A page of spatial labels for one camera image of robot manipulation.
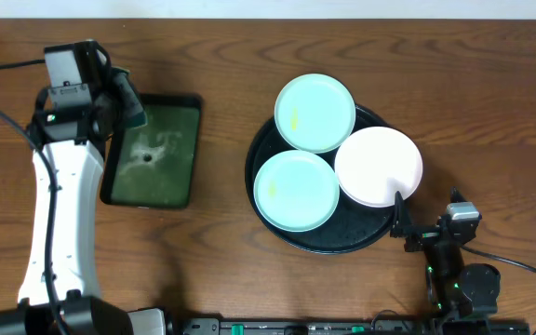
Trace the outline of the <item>light green plate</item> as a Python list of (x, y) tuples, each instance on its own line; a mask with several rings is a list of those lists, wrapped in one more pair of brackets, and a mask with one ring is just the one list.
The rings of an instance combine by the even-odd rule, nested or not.
[(355, 101), (348, 88), (325, 74), (303, 74), (279, 92), (274, 120), (290, 146), (314, 154), (338, 148), (355, 126)]
[(334, 214), (340, 186), (333, 168), (317, 154), (288, 150), (263, 163), (252, 196), (261, 216), (280, 230), (314, 230)]

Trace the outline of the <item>green yellow sponge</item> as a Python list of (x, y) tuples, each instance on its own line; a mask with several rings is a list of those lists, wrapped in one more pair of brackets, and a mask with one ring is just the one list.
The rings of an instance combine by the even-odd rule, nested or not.
[(118, 129), (143, 127), (147, 125), (147, 116), (141, 96), (129, 79), (129, 71), (113, 67), (112, 81), (121, 102)]

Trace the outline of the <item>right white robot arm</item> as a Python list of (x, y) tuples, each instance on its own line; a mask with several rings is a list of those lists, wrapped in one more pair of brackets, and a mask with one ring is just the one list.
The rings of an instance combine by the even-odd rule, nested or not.
[(423, 252), (429, 296), (449, 318), (475, 319), (498, 312), (501, 275), (486, 263), (466, 264), (462, 248), (476, 237), (482, 215), (452, 189), (450, 203), (432, 226), (412, 223), (401, 193), (395, 193), (390, 236), (405, 240), (406, 252)]

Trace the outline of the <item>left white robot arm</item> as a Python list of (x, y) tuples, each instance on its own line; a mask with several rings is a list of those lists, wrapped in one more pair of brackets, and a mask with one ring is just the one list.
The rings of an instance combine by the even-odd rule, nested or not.
[(126, 312), (101, 298), (94, 239), (97, 191), (110, 135), (146, 122), (130, 88), (41, 91), (21, 133), (33, 148), (36, 203), (18, 305), (0, 311), (0, 334), (167, 334), (160, 308)]

